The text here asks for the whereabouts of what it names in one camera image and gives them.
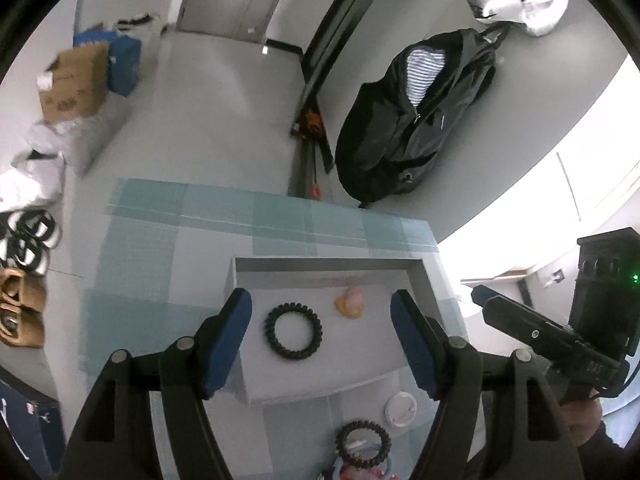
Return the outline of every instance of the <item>striped fabric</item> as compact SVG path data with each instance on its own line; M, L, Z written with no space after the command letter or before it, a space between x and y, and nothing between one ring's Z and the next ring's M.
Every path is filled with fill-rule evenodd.
M427 48L416 49L406 62L406 96L414 107L417 107L427 89L442 72L446 63L446 56L441 50Z

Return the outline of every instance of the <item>black backpack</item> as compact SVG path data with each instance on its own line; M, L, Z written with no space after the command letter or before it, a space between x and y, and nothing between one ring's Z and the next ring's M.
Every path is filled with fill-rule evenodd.
M491 84L495 50L510 26L466 28L412 44L381 80L360 87L335 164L340 183L361 206L418 186L466 108Z

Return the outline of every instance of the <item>black hair tie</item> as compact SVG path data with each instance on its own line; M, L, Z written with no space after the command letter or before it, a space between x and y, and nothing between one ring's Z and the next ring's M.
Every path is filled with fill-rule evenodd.
M347 450L347 437L355 430L371 430L380 437L380 451L375 457L364 460L349 453ZM389 456L389 452L391 452L391 437L385 431L385 428L375 422L371 422L370 420L354 420L338 432L335 438L335 446L340 458L345 464L352 465L359 469L371 469L372 467L382 464Z
M311 339L311 343L309 343L305 349L289 350L288 348L284 348L276 337L276 321L280 316L288 314L289 312L302 314L311 323L314 335ZM276 352L276 354L284 357L285 359L300 361L311 357L316 353L318 348L320 348L320 343L322 342L322 325L320 324L318 314L308 306L301 303L284 303L274 308L267 316L267 319L264 322L264 335L267 338L269 346L274 352Z

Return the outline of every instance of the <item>blue gripper pad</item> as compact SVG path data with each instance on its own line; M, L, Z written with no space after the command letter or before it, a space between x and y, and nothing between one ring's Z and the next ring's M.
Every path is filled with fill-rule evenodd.
M441 385L438 384L436 362L432 349L420 333L433 333L423 314L406 290L398 290L391 297L391 321L398 334L402 350L414 375L415 383L427 392L431 399L439 398Z
M220 313L205 320L198 330L199 361L204 371L201 387L206 399L225 385L251 314L251 294L236 288Z
M489 301L491 298L495 298L496 296L500 296L500 294L484 285L475 286L471 291L471 300L477 306L484 307L487 301Z

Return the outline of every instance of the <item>blue box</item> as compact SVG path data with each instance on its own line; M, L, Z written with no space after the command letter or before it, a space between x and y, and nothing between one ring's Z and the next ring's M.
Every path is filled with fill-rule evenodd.
M40 478L54 480L65 451L59 403L0 366L0 417Z
M109 90L128 97L138 86L142 42L130 36L106 30L88 30L74 36L74 46L100 41L109 43L107 76Z

